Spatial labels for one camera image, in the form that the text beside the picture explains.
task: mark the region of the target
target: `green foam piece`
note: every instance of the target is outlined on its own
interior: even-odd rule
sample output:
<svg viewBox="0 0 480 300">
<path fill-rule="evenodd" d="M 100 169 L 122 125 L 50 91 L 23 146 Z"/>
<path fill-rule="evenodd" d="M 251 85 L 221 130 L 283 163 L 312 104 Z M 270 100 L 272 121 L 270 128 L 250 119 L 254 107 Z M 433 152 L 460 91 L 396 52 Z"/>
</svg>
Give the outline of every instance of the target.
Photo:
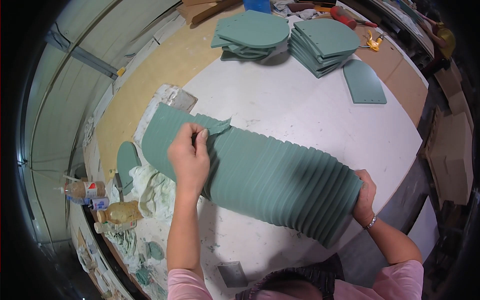
<svg viewBox="0 0 480 300">
<path fill-rule="evenodd" d="M 275 47 L 270 48 L 250 48 L 247 47 L 241 50 L 239 53 L 256 53 L 256 54 L 270 54 L 272 51 L 275 50 Z"/>
<path fill-rule="evenodd" d="M 248 52 L 246 52 L 246 53 L 235 53 L 235 52 L 230 51 L 227 47 L 222 47 L 222 49 L 223 49 L 224 51 L 231 52 L 231 53 L 235 54 L 235 55 L 238 56 L 238 57 L 246 58 L 246 59 L 256 59 L 256 58 L 265 56 L 265 54 L 248 53 Z"/>
<path fill-rule="evenodd" d="M 229 17 L 216 34 L 251 48 L 270 48 L 286 41 L 288 20 L 271 14 L 246 11 Z"/>
<path fill-rule="evenodd" d="M 150 271 L 142 266 L 136 273 L 138 283 L 143 286 L 148 286 L 150 284 Z"/>
<path fill-rule="evenodd" d="M 313 57 L 308 51 L 306 51 L 302 46 L 300 46 L 294 40 L 288 41 L 288 45 L 293 49 L 295 49 L 295 51 L 301 54 L 303 57 L 305 57 L 305 59 L 307 59 L 306 62 L 308 62 L 311 65 L 311 67 L 316 71 L 321 71 L 329 66 L 343 62 L 343 59 L 338 59 L 338 60 L 329 60 L 328 62 L 325 62 L 325 63 L 319 63 L 315 59 L 315 57 Z"/>
<path fill-rule="evenodd" d="M 321 64 L 330 63 L 333 60 L 346 60 L 352 54 L 347 53 L 346 55 L 335 55 L 329 58 L 322 58 L 318 50 L 316 50 L 315 47 L 312 47 L 311 44 L 307 42 L 295 28 L 292 28 L 292 36 L 290 38 L 290 41 L 295 41 L 300 44 L 303 49 L 305 49 L 312 56 L 314 56 L 315 59 Z"/>
<path fill-rule="evenodd" d="M 229 46 L 229 47 L 222 47 L 222 50 L 235 53 L 241 57 L 249 58 L 252 55 L 256 55 L 256 54 L 260 54 L 260 56 L 269 55 L 270 53 L 273 52 L 273 50 L 275 50 L 275 47 L 265 48 L 265 49 L 243 47 L 243 48 L 237 48 L 237 52 L 234 52 L 232 48 Z"/>
<path fill-rule="evenodd" d="M 302 56 L 302 54 L 296 52 L 295 49 L 293 49 L 290 45 L 288 46 L 288 51 L 296 60 L 298 60 L 307 70 L 309 70 L 317 78 L 320 78 L 325 74 L 328 74 L 329 72 L 333 71 L 340 65 L 340 63 L 337 63 L 335 65 L 328 66 L 322 69 L 321 72 L 319 72 L 319 71 L 316 71 L 313 67 L 311 67 L 310 65 L 311 61 L 307 62 L 308 59 Z"/>
<path fill-rule="evenodd" d="M 131 169 L 141 166 L 142 162 L 133 143 L 123 142 L 117 152 L 117 171 L 120 175 L 123 195 L 127 195 L 133 188 L 133 178 L 128 174 Z"/>
<path fill-rule="evenodd" d="M 344 230 L 362 181 L 328 153 L 189 115 L 160 104 L 142 139 L 146 160 L 176 181 L 167 149 L 185 122 L 209 129 L 210 172 L 202 195 L 259 220 L 299 230 L 322 245 Z M 223 130 L 216 134 L 214 128 Z"/>
<path fill-rule="evenodd" d="M 232 53 L 239 53 L 241 52 L 242 50 L 245 50 L 247 49 L 248 47 L 247 46 L 244 46 L 244 45 L 238 45 L 238 44 L 234 44 L 234 45 L 229 45 L 227 46 L 228 50 Z"/>
<path fill-rule="evenodd" d="M 210 43 L 211 48 L 218 48 L 218 47 L 226 47 L 230 45 L 235 45 L 235 42 L 229 41 L 222 39 L 217 35 L 217 32 L 220 30 L 220 28 L 228 21 L 228 18 L 220 19 L 216 23 L 215 31 L 213 33 L 213 38 L 212 42 Z"/>
<path fill-rule="evenodd" d="M 293 24 L 311 42 L 322 58 L 353 53 L 360 46 L 357 34 L 345 24 L 331 19 L 313 19 Z"/>
<path fill-rule="evenodd" d="M 147 257 L 149 258 L 152 257 L 153 259 L 156 259 L 158 261 L 161 261 L 165 258 L 165 253 L 162 247 L 154 241 L 146 242 L 145 250 L 147 253 Z"/>
<path fill-rule="evenodd" d="M 246 58 L 246 57 L 239 56 L 235 53 L 232 53 L 230 51 L 223 51 L 222 56 L 220 56 L 220 60 L 221 61 L 256 61 L 256 60 L 262 60 L 267 56 L 268 54 L 260 55 L 259 57 Z"/>
<path fill-rule="evenodd" d="M 361 60 L 349 60 L 343 66 L 353 103 L 386 104 L 384 90 L 375 71 Z"/>
</svg>

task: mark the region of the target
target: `bottle cap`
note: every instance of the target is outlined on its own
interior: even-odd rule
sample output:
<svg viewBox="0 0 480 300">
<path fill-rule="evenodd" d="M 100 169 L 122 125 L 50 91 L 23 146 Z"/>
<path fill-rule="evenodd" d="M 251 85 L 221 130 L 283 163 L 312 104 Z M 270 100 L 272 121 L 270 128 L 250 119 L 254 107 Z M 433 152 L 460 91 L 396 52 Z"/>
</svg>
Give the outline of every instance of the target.
<svg viewBox="0 0 480 300">
<path fill-rule="evenodd" d="M 95 224 L 93 224 L 93 227 L 95 228 L 95 232 L 97 232 L 97 233 L 102 233 L 103 232 L 102 223 L 95 222 Z"/>
<path fill-rule="evenodd" d="M 96 217 L 98 218 L 98 221 L 100 223 L 105 223 L 107 221 L 107 215 L 103 210 L 97 210 L 96 211 Z"/>
</svg>

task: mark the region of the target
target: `floor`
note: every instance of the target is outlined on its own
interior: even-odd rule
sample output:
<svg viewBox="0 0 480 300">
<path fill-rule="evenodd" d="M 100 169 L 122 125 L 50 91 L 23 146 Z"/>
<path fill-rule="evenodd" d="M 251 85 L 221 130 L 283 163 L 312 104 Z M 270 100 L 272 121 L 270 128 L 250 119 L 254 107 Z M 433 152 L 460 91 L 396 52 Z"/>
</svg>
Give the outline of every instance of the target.
<svg viewBox="0 0 480 300">
<path fill-rule="evenodd" d="M 429 117 L 436 106 L 440 110 L 448 109 L 448 103 L 435 79 L 428 80 L 429 90 L 420 123 L 417 127 L 420 136 L 426 139 L 429 134 Z M 415 220 L 425 201 L 431 194 L 432 174 L 425 161 L 418 157 L 405 179 L 392 198 L 379 213 L 381 218 L 391 226 L 408 233 L 408 224 Z M 376 274 L 388 266 L 386 259 L 377 248 L 368 232 L 363 231 L 339 251 L 346 281 L 371 288 Z"/>
</svg>

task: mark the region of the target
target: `person in yellow shirt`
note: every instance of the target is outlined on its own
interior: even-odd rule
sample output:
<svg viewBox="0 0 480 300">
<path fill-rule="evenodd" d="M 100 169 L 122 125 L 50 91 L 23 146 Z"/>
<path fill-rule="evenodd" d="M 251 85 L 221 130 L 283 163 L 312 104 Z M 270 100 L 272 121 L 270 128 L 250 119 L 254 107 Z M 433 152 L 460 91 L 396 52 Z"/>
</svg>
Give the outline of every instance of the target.
<svg viewBox="0 0 480 300">
<path fill-rule="evenodd" d="M 425 22 L 419 22 L 419 26 L 428 34 L 435 46 L 433 60 L 421 70 L 423 76 L 429 79 L 440 69 L 448 70 L 450 68 L 450 57 L 455 49 L 455 36 L 442 22 L 436 22 L 420 15 L 432 25 L 432 30 L 430 30 Z"/>
</svg>

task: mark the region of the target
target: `stacked foam pieces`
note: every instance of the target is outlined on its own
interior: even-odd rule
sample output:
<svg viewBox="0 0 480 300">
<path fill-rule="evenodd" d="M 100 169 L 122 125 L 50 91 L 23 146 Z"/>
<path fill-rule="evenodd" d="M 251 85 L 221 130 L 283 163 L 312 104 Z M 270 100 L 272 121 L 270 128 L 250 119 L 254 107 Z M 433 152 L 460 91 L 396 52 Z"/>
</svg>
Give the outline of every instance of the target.
<svg viewBox="0 0 480 300">
<path fill-rule="evenodd" d="M 317 78 L 335 70 L 360 46 L 357 34 L 331 19 L 295 22 L 288 51 Z"/>
<path fill-rule="evenodd" d="M 222 47 L 221 60 L 262 60 L 288 33 L 287 19 L 250 10 L 218 20 L 210 46 Z"/>
</svg>

